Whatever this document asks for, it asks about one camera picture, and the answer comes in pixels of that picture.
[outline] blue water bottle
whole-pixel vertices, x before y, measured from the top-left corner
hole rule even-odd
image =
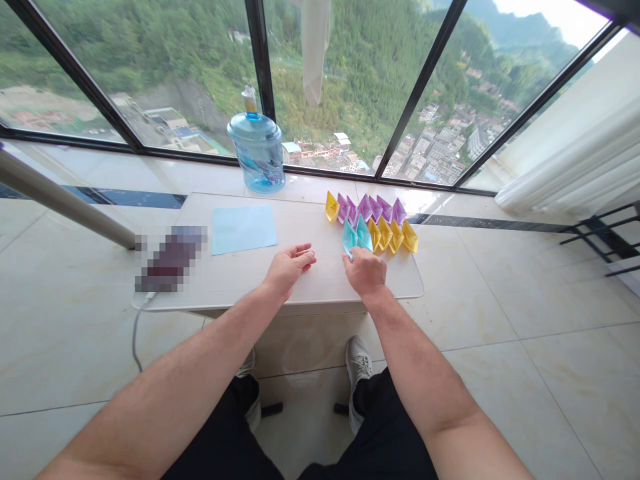
[[[285,186],[282,132],[273,120],[258,113],[255,90],[246,85],[242,98],[246,113],[234,115],[227,132],[235,145],[245,183],[258,193],[274,193]]]

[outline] sneaker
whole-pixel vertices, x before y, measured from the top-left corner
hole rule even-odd
[[[253,375],[255,372],[255,349],[251,349],[249,352],[249,356],[245,362],[240,366],[238,372],[235,374],[238,378],[244,378],[247,375]],[[255,430],[260,425],[260,417],[262,414],[262,406],[260,404],[260,394],[258,394],[258,398],[256,398],[255,402],[249,407],[248,412],[245,414],[245,418],[247,419],[247,423],[249,424],[249,429],[251,433],[255,433]]]
[[[347,342],[347,372],[349,381],[351,382],[351,392],[349,394],[349,424],[354,435],[360,430],[363,420],[362,415],[356,412],[353,407],[353,392],[358,381],[362,379],[370,379],[373,376],[373,366],[371,364],[371,356],[367,351],[367,345],[362,338],[357,335],[351,337]]]

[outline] window frame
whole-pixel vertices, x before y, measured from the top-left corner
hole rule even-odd
[[[18,15],[25,26],[34,34],[38,41],[46,48],[49,54],[60,64],[68,76],[78,85],[80,90],[98,108],[102,116],[120,134],[125,143],[104,141],[99,139],[84,139],[59,135],[54,133],[44,133],[28,131],[24,129],[14,129],[6,125],[0,125],[0,138],[15,139],[24,141],[36,141],[41,143],[52,143],[56,145],[70,145],[75,147],[97,149],[102,151],[113,151],[118,153],[132,153],[136,155],[146,155],[151,157],[161,157],[168,159],[180,159],[187,161],[199,161],[204,163],[215,163],[222,165],[239,166],[237,158],[224,155],[214,155],[208,153],[198,153],[185,150],[172,151],[161,147],[146,146],[140,138],[122,118],[116,107],[111,103],[108,96],[100,89],[91,77],[90,73],[82,66],[74,54],[64,44],[62,39],[56,34],[54,28],[46,20],[45,16],[35,6],[32,0],[0,0],[5,1],[8,6]],[[628,25],[628,20],[624,16],[613,18],[602,30],[586,45],[571,62],[548,84],[548,86],[525,108],[525,110],[514,120],[514,122],[496,138],[496,140],[482,152],[476,161],[460,176],[453,185],[436,185],[428,182],[414,182],[410,180],[383,177],[383,172],[397,148],[402,133],[404,132],[411,115],[431,78],[440,56],[460,18],[467,0],[453,0],[449,6],[434,43],[427,55],[423,68],[413,86],[413,90],[407,99],[404,110],[398,120],[395,130],[389,140],[387,148],[382,156],[382,160],[374,175],[363,175],[358,173],[348,173],[333,170],[313,169],[300,167],[297,165],[284,165],[285,172],[302,175],[314,175],[318,177],[328,177],[336,179],[348,179],[363,181],[368,183],[380,183],[383,185],[393,185],[398,187],[412,187],[418,189],[428,189],[436,191],[449,191],[457,193],[468,193],[472,195],[495,196],[497,192],[476,190],[463,187],[464,183],[491,158],[491,156],[502,147],[526,122],[550,100],[556,92],[562,88],[589,60],[602,49],[620,30]],[[245,0],[247,10],[247,20],[249,22],[249,33],[251,36],[251,46],[253,50],[253,60],[255,72],[258,80],[258,92],[260,94],[263,112],[272,120],[276,120],[275,100],[273,95],[273,84],[271,81],[271,67],[269,63],[269,46],[267,41],[267,27],[265,20],[265,10],[263,0]]]

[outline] window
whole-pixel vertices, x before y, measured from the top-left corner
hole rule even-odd
[[[467,2],[384,176],[453,185],[607,22],[573,0],[538,5]]]
[[[0,2],[0,123],[123,142],[4,2]]]
[[[144,145],[235,156],[227,124],[257,84],[244,2],[38,5]]]
[[[286,163],[375,173],[444,17],[426,5],[334,0],[326,12],[265,0]]]
[[[629,59],[640,52],[640,39],[631,34],[622,43],[627,33],[622,30],[612,38],[464,187],[498,192],[516,177],[555,158],[572,141],[582,142],[585,132],[610,124],[616,111],[628,109],[637,92],[631,70],[635,66]]]

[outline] black pants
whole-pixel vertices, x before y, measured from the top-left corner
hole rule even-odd
[[[245,420],[245,412],[258,391],[258,382],[253,377],[234,378],[207,422],[163,480],[282,480]],[[398,398],[388,369],[360,380],[353,402],[365,417],[353,442],[337,464],[311,464],[300,480],[437,479],[425,444]]]

